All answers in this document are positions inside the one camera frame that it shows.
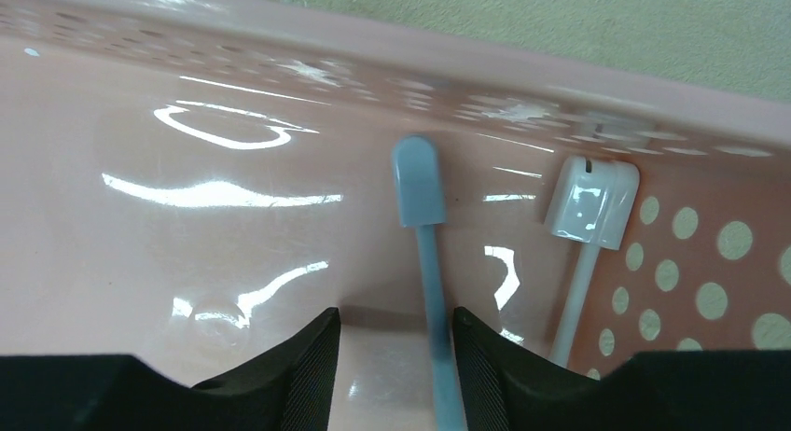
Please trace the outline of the pink plastic basket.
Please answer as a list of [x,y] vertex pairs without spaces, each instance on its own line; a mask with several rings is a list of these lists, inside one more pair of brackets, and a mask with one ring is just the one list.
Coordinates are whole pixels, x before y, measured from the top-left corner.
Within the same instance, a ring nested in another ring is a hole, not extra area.
[[550,361],[572,156],[640,183],[562,368],[790,353],[788,104],[266,1],[1,0],[1,359],[133,355],[191,387],[336,308],[326,430],[438,430],[391,161],[412,135],[460,392],[458,307]]

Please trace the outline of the toothbrush white blue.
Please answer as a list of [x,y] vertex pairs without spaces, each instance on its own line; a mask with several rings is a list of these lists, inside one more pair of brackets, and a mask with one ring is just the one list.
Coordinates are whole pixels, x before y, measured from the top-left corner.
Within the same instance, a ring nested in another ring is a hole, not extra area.
[[391,161],[400,224],[417,242],[437,429],[465,430],[437,247],[436,226],[447,220],[438,152],[428,138],[412,135],[395,145]]

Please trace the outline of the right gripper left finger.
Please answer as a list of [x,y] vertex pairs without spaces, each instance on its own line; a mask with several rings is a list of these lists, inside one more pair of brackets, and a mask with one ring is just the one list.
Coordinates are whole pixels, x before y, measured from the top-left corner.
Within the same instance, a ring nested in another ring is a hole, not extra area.
[[133,355],[1,359],[4,430],[326,430],[341,321],[328,308],[288,340],[191,387]]

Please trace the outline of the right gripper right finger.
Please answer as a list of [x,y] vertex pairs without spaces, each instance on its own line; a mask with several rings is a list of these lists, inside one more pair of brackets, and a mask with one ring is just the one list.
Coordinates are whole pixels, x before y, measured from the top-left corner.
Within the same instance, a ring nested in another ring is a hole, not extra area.
[[500,336],[472,312],[452,334],[471,430],[787,430],[787,350],[651,351],[599,380]]

